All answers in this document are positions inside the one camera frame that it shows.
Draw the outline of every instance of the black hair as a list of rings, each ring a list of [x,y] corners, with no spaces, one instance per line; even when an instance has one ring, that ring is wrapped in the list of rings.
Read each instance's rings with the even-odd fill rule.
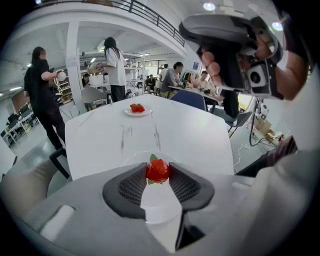
[[[178,61],[173,65],[173,68],[176,69],[178,66],[182,66],[184,67],[184,65],[182,64],[182,62]]]
[[[38,46],[33,49],[32,52],[32,59],[31,59],[31,64],[33,65],[36,60],[39,60],[39,56],[42,54],[46,54],[46,50],[43,49],[42,47]]]
[[[118,56],[118,59],[120,59],[120,50],[117,48],[116,40],[114,40],[113,37],[108,37],[106,40],[104,40],[104,56],[107,57],[107,50],[109,48],[112,48],[116,55]]]

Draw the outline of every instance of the white plate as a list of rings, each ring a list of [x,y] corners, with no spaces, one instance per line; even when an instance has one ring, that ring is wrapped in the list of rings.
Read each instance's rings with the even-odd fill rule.
[[[143,105],[143,106],[144,106],[144,111],[143,112],[135,112],[135,113],[133,113],[131,111],[131,107],[126,108],[123,111],[124,111],[124,113],[126,113],[127,115],[132,116],[132,117],[143,117],[143,116],[149,115],[152,112],[151,108],[149,106],[145,106],[145,105]]]
[[[176,160],[162,152],[144,151],[128,158],[122,166],[138,163],[149,163],[151,154],[167,163]],[[166,223],[174,217],[181,215],[182,206],[169,185],[169,180],[163,184],[153,183],[146,185],[141,198],[140,207],[145,210],[145,222],[147,224]]]

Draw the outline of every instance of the black metal railing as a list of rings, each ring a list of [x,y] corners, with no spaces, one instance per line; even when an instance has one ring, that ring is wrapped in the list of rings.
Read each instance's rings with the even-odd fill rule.
[[[138,15],[167,32],[183,47],[185,46],[185,40],[173,25],[171,25],[165,18],[156,13],[154,10],[136,0],[42,0],[41,3],[36,6],[36,8],[38,9],[41,7],[57,5],[61,3],[75,2],[109,6]]]

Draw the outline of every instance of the ceiling light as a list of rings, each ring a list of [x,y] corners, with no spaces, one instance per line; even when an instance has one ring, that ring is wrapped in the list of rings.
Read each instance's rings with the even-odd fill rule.
[[[12,89],[10,89],[10,92],[15,91],[15,90],[19,90],[19,89],[21,89],[21,88],[22,88],[21,86],[12,88]]]
[[[274,23],[272,23],[272,27],[276,30],[276,31],[283,31],[283,27],[281,25],[280,22],[275,21]]]
[[[206,9],[207,11],[213,11],[214,9],[216,9],[216,6],[212,2],[206,2],[203,5],[203,8]]]

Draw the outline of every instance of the red strawberry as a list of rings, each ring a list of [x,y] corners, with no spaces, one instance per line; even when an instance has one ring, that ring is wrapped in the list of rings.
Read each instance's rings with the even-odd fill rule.
[[[138,108],[138,112],[143,112],[143,111],[145,111],[145,107],[142,106],[141,104],[138,104],[138,105],[137,105],[137,108]]]
[[[131,108],[131,111],[132,111],[132,112],[138,112],[138,106],[137,106],[137,104],[131,104],[131,105],[130,105],[130,108]]]
[[[151,161],[146,169],[147,179],[155,183],[163,183],[169,178],[168,164],[162,159]]]

